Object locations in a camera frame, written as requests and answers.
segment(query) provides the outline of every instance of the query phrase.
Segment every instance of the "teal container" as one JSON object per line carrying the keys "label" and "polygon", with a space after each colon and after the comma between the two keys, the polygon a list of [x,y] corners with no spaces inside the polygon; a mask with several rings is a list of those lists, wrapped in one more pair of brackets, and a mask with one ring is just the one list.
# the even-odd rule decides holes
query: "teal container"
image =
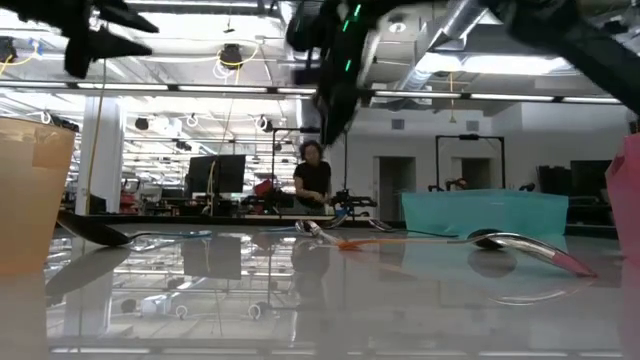
{"label": "teal container", "polygon": [[530,237],[563,235],[566,196],[512,190],[402,194],[407,229],[467,238],[495,229]]}

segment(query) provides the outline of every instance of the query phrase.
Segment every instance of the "ceiling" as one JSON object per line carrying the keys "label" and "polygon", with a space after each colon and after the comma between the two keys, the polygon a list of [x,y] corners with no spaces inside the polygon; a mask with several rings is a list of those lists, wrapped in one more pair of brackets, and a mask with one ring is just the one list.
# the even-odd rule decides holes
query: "ceiling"
{"label": "ceiling", "polygon": [[[86,81],[106,83],[165,83],[165,84],[227,84],[251,86],[293,86],[291,70],[303,65],[286,46],[284,31],[293,3],[281,2],[279,11],[250,15],[257,3],[227,1],[227,7],[214,5],[193,6],[197,1],[173,2],[166,6],[162,1],[127,1],[132,7],[142,10],[142,15],[159,27],[158,34],[147,34],[109,24],[109,30],[154,50],[154,55],[139,58],[111,59],[94,63]],[[377,89],[396,89],[409,70],[419,62],[421,44],[433,37],[433,30],[446,14],[447,3],[436,2],[425,6],[401,7],[380,19],[379,43],[370,51],[375,60],[364,76],[365,86]],[[393,32],[392,20],[401,19],[404,31]],[[26,63],[8,66],[0,80],[29,81],[76,81],[63,70],[66,39],[57,35],[55,29],[43,24],[21,22],[14,13],[0,10],[0,36],[15,38],[18,49],[16,61]],[[538,54],[539,51],[516,44],[506,38],[501,26],[492,16],[485,16],[467,39],[465,51],[455,56],[463,63],[481,55],[521,56]],[[218,59],[224,44],[239,44],[243,65],[238,70],[225,69]],[[504,58],[517,63],[520,58]],[[601,95],[602,91],[580,74],[567,69],[539,76],[505,75],[478,72],[437,72],[429,78],[426,86],[434,91],[473,91],[498,94],[549,94],[554,95]],[[255,119],[264,116],[276,126],[298,127],[301,123],[296,112],[300,97],[233,98],[224,95],[217,98],[122,96],[121,105],[129,113],[127,136],[164,136],[162,131],[140,132],[134,123],[138,117],[178,119],[185,137],[212,141],[197,141],[211,149],[232,151],[220,147],[213,141],[216,137],[236,139],[258,139],[270,141],[271,136],[256,129]],[[484,116],[492,116],[511,103],[495,101],[463,101],[459,109],[480,110]],[[418,107],[415,111],[424,110]],[[438,112],[450,108],[449,100],[433,100],[426,108]],[[0,115],[26,117],[39,121],[41,112],[47,111],[82,124],[84,96],[77,94],[44,94],[13,92],[0,88]],[[282,140],[297,142],[298,134],[286,135]],[[154,152],[178,153],[180,163],[186,164],[188,156],[172,149],[169,143],[142,142],[126,146],[126,158],[134,153]],[[242,151],[254,155],[268,154],[271,145],[255,144]],[[293,146],[283,149],[283,155],[295,156]]]}

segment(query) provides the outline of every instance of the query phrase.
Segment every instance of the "orange cup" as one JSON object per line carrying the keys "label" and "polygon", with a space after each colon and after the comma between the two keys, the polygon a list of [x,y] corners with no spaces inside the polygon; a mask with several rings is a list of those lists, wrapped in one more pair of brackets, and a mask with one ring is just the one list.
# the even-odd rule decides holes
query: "orange cup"
{"label": "orange cup", "polygon": [[42,271],[75,134],[0,118],[0,275]]}

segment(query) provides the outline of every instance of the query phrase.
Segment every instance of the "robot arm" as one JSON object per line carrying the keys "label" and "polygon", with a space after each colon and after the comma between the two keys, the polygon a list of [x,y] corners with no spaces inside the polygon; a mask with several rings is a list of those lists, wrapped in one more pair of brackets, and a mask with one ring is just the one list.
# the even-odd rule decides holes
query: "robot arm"
{"label": "robot arm", "polygon": [[[432,0],[346,0],[346,16],[326,21],[325,41],[309,46],[327,54],[321,64],[316,106],[323,118],[322,143],[333,144],[345,131],[360,98],[356,88],[366,36],[378,19],[395,7]],[[576,0],[482,0],[515,39],[546,48],[565,58],[591,81],[640,114],[640,58],[606,32],[588,24],[579,14]],[[335,1],[323,5],[337,11]],[[318,15],[320,22],[324,16]],[[304,28],[299,30],[319,31]]]}

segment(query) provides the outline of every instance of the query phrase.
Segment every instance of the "dark hair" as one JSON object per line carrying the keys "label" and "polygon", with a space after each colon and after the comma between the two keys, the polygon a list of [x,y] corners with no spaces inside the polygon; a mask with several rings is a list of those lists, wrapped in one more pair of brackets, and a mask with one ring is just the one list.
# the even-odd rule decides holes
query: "dark hair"
{"label": "dark hair", "polygon": [[305,152],[305,150],[307,150],[307,148],[309,146],[315,147],[316,150],[318,150],[318,154],[320,154],[320,159],[322,159],[322,156],[324,155],[324,149],[322,148],[320,143],[315,141],[315,140],[307,140],[307,141],[303,142],[302,145],[300,145],[300,158],[303,161],[307,160],[307,159],[305,159],[304,152]]}

